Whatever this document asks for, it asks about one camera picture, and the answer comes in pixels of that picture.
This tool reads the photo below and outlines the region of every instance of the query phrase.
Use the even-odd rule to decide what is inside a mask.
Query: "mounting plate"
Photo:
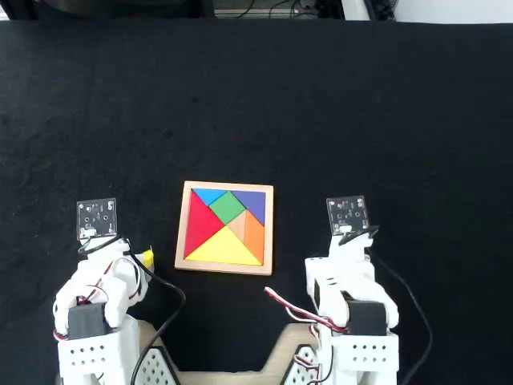
[[[363,195],[327,198],[329,224],[332,235],[362,231],[369,227],[366,202]]]
[[[152,347],[137,373],[137,385],[180,385],[161,346]]]
[[[115,198],[77,202],[77,240],[118,233]]]
[[[309,361],[312,365],[317,365],[317,357],[315,351],[310,345],[300,345],[296,350],[296,355],[302,357],[306,361]],[[285,372],[280,385],[306,385],[312,380],[317,378],[317,371],[306,370],[301,365],[298,365],[294,360],[290,361],[289,368]]]

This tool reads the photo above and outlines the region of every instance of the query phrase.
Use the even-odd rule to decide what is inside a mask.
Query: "black fabric surface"
[[[505,384],[511,320],[513,26],[130,21],[0,24],[2,383],[51,383],[51,303],[75,271],[75,202],[119,227],[188,296],[164,341],[181,370],[259,370],[311,305],[325,198],[365,194],[374,250],[434,329],[415,384]],[[184,180],[275,186],[269,278],[175,271]],[[407,293],[402,373],[426,343]],[[156,285],[131,311],[159,325]]]

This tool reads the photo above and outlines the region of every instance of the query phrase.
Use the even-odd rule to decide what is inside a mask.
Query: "blue triangle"
[[[193,188],[192,190],[207,206],[226,193],[226,190],[212,190],[210,188]]]
[[[232,191],[232,193],[262,225],[265,225],[265,192]]]

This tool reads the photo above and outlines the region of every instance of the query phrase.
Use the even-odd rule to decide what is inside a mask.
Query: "light blue triangle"
[[[193,188],[192,191],[194,191],[207,206],[211,205],[213,201],[226,193],[226,190],[212,190],[210,188]]]

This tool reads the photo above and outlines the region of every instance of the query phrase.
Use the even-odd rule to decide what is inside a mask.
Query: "yellow triangle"
[[[212,235],[185,259],[237,265],[261,265],[228,226]]]

